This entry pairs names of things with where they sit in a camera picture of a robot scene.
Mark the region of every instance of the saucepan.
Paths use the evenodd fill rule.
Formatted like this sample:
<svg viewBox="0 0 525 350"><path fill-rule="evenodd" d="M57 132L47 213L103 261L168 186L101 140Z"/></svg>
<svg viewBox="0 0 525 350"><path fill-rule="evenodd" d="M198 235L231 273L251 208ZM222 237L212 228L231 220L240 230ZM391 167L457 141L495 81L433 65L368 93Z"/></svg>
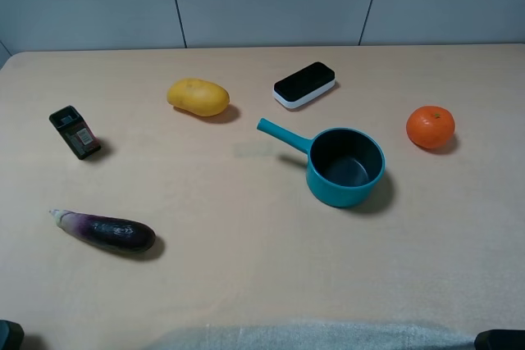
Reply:
<svg viewBox="0 0 525 350"><path fill-rule="evenodd" d="M383 151L361 131L328 129L306 139L264 118L257 129L308 155L306 182L312 194L327 205L361 203L385 173Z"/></svg>

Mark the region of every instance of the yellow mango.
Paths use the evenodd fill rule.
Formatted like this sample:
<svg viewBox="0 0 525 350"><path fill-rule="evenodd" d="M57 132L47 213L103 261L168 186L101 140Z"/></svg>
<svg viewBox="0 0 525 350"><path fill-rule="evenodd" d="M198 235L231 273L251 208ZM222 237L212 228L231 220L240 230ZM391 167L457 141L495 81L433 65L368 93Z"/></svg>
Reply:
<svg viewBox="0 0 525 350"><path fill-rule="evenodd" d="M230 95L213 82L198 78L184 78L167 91L167 102L199 116L214 116L223 112L230 103Z"/></svg>

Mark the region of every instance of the table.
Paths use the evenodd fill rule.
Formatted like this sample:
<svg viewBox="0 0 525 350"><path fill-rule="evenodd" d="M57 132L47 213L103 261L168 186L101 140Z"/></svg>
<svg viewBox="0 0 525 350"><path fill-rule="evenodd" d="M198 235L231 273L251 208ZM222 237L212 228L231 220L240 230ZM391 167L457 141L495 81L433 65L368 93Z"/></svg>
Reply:
<svg viewBox="0 0 525 350"><path fill-rule="evenodd" d="M314 62L338 86L301 111L276 81ZM196 76L231 108L199 119L166 91ZM465 334L525 326L525 46L27 52L0 71L0 313L37 350L139 349L176 328L352 320ZM104 146L79 161L48 121L73 105ZM404 126L448 108L437 154ZM305 157L255 128L371 135L387 172L362 206L320 203ZM139 220L123 259L65 234L52 208Z"/></svg>

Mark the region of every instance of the tangerine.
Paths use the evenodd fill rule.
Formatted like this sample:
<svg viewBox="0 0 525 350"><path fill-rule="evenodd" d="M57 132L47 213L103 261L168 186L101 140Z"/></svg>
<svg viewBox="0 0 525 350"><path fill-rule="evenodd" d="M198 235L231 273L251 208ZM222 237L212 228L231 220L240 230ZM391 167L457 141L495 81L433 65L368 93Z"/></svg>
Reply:
<svg viewBox="0 0 525 350"><path fill-rule="evenodd" d="M424 106L418 108L407 120L410 140L427 149L439 148L454 135L455 122L444 108Z"/></svg>

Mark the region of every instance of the eggplant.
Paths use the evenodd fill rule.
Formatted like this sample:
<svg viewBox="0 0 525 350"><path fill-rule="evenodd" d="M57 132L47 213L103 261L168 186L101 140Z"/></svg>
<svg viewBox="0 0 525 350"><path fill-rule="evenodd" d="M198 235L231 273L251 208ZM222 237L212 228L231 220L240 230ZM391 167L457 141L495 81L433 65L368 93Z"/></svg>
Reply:
<svg viewBox="0 0 525 350"><path fill-rule="evenodd" d="M155 243L155 232L138 221L53 209L57 226L69 235L110 252L145 252Z"/></svg>

